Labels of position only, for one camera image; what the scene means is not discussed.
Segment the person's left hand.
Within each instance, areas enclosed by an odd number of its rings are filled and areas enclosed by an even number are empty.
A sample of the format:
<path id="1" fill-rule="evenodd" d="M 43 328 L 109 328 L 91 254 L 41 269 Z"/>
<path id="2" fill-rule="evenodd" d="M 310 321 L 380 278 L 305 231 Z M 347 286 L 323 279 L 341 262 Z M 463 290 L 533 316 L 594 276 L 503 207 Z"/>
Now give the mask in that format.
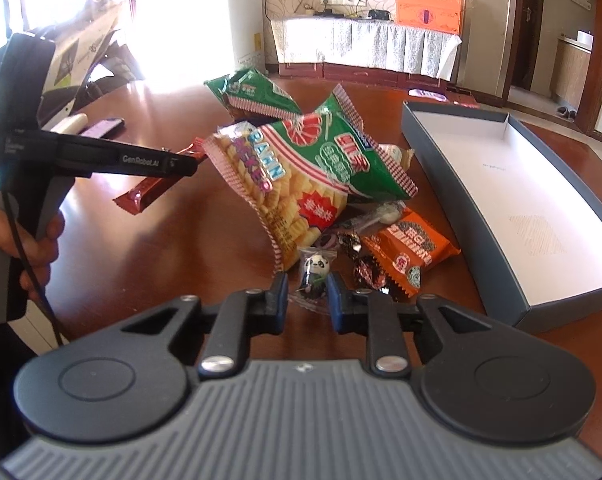
<path id="1" fill-rule="evenodd" d="M 58 239 L 64 231 L 66 222 L 60 210 L 54 215 L 46 227 L 46 234 L 41 240 L 36 240 L 28 234 L 20 224 L 16 226 L 33 272 L 41 289 L 45 289 L 51 278 L 51 265 L 59 257 Z M 0 210 L 0 252 L 9 257 L 19 257 L 16 244 L 10 231 L 6 214 Z"/>

